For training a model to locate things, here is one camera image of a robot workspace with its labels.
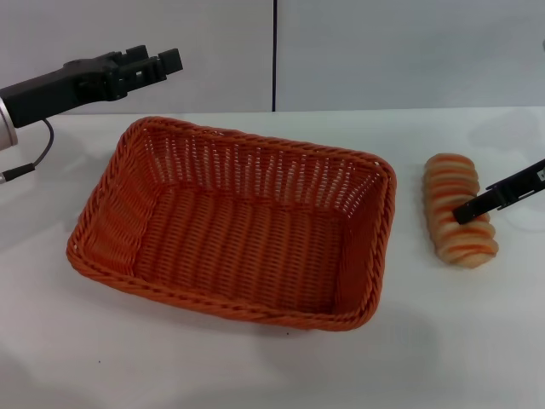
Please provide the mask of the orange striped bread loaf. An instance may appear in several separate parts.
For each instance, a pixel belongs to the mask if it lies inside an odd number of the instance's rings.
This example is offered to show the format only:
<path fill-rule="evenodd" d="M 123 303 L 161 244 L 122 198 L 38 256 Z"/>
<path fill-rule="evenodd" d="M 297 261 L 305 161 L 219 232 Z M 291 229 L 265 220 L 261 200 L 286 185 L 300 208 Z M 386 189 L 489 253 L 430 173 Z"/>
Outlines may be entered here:
<path fill-rule="evenodd" d="M 499 250 L 496 230 L 484 213 L 459 224 L 453 210 L 477 197 L 479 178 L 471 159 L 456 153 L 439 153 L 425 164 L 422 195 L 427 229 L 437 257 L 460 268 L 477 268 Z"/>

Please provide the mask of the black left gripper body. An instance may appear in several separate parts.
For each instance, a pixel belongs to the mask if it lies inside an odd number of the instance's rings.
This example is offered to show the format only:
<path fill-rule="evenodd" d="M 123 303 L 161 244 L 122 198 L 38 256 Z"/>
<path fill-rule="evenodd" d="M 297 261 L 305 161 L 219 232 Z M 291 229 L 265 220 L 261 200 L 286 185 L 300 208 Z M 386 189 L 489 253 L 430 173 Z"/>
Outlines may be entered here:
<path fill-rule="evenodd" d="M 98 101 L 115 101 L 123 54 L 72 60 L 59 70 L 0 89 L 14 127 L 21 128 Z"/>

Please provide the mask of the orange woven plastic basket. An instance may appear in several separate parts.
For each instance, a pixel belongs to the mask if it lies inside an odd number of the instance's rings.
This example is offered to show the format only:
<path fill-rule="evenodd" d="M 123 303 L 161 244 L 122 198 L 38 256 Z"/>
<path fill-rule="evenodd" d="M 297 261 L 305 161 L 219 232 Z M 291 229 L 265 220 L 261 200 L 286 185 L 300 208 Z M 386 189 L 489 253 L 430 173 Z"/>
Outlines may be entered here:
<path fill-rule="evenodd" d="M 66 256 L 155 302 L 350 331 L 380 301 L 395 191 L 370 153 L 146 117 L 122 134 Z"/>

